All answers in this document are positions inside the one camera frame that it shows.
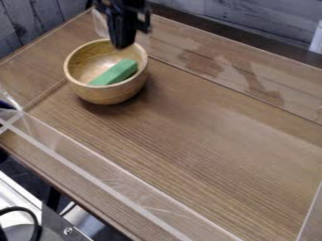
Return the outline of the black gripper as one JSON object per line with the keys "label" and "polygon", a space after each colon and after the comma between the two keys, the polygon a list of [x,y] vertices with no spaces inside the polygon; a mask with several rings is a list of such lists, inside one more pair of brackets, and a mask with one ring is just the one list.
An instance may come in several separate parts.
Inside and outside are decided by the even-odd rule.
{"label": "black gripper", "polygon": [[93,0],[93,6],[107,16],[109,39],[118,49],[134,44],[136,31],[151,31],[147,0]]}

